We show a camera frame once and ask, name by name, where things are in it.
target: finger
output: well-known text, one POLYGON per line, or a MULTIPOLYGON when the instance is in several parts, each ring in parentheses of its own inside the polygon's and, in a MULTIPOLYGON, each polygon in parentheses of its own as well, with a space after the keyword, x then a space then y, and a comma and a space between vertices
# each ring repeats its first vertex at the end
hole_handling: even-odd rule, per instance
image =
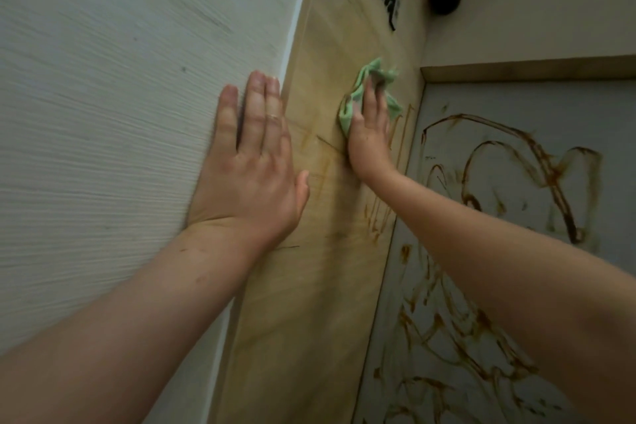
POLYGON ((219 105, 216 107, 211 150, 225 154, 236 153, 238 106, 239 90, 233 85, 226 85, 219 95, 219 105))
POLYGON ((375 90, 375 100, 378 101, 377 128, 384 130, 389 121, 389 106, 387 104, 387 95, 384 92, 384 87, 381 85, 375 90))
POLYGON ((247 81, 245 117, 238 150, 246 154, 260 154, 265 133, 265 74, 254 71, 247 81))
POLYGON ((378 101, 375 100, 373 90, 373 78, 369 76, 364 83, 364 99, 362 100, 362 114, 364 114, 364 125, 369 129, 374 129, 377 124, 378 101))
POLYGON ((309 171, 304 170, 296 177, 296 208, 298 210, 298 221, 303 216, 303 211, 307 201, 309 201, 309 171))
POLYGON ((287 124, 287 118, 284 116, 281 118, 281 156, 288 162, 290 171, 293 171, 290 127, 287 124))
POLYGON ((265 86, 265 136, 263 153, 281 153, 282 133, 281 85, 275 77, 268 77, 265 86))
POLYGON ((351 126, 349 127, 349 134, 352 134, 353 132, 357 131, 358 128, 363 128, 364 127, 364 116, 362 115, 362 112, 360 111, 360 107, 358 107, 358 105, 354 102, 353 104, 353 115, 351 117, 351 126))

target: hand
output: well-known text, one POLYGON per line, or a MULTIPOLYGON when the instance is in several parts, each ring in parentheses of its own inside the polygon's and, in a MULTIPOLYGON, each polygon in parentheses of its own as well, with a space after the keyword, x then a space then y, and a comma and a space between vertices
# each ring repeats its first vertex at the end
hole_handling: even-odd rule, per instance
POLYGON ((223 88, 187 217, 188 226, 225 228, 231 243, 253 260, 296 228, 309 198, 308 171, 294 177, 280 90, 277 79, 250 74, 237 147, 239 92, 232 85, 223 88))
POLYGON ((371 189, 378 177, 395 171, 389 152, 389 110, 384 88, 373 89, 373 81, 364 82, 362 112, 354 103, 349 129, 349 160, 355 174, 371 189))

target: green cloth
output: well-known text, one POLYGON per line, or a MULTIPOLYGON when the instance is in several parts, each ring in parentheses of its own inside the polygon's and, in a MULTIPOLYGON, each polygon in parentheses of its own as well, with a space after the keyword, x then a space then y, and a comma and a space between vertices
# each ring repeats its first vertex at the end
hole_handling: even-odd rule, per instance
MULTIPOLYGON (((338 119, 340 126, 345 135, 349 135, 349 127, 351 126, 351 118, 354 115, 354 103, 362 108, 362 96, 364 95, 364 81, 368 75, 373 78, 374 87, 384 85, 385 87, 392 83, 398 76, 396 70, 381 69, 382 60, 380 58, 371 61, 369 64, 360 69, 357 79, 355 80, 354 90, 351 94, 347 94, 340 104, 340 112, 338 119)), ((398 104, 393 96, 386 92, 387 106, 389 107, 389 119, 393 121, 402 112, 402 107, 398 104)))

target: forearm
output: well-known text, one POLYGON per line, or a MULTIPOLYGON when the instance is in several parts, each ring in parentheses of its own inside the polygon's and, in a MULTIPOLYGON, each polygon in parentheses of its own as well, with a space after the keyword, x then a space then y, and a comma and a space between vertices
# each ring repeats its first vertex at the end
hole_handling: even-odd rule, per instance
POLYGON ((0 421, 141 421, 249 271, 253 256, 215 230, 186 230, 130 280, 6 354, 0 421))
POLYGON ((608 398, 624 396, 627 376, 636 371, 636 285, 631 276, 397 173, 371 188, 458 287, 579 404, 594 397, 581 381, 590 390, 603 387, 608 398), (596 383, 589 384, 590 379, 596 383))

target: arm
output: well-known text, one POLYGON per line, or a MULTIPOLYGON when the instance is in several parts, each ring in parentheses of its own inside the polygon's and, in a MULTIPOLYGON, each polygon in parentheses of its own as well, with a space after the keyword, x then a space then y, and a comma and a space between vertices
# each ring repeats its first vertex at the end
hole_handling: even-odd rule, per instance
POLYGON ((251 74, 237 149, 238 91, 223 90, 187 229, 130 280, 0 359, 1 422, 146 416, 254 263, 298 224, 307 173, 294 178, 279 91, 251 74))
POLYGON ((368 86, 349 136, 361 179, 577 406, 599 422, 636 421, 636 279, 402 176, 387 150, 387 124, 384 95, 368 86))

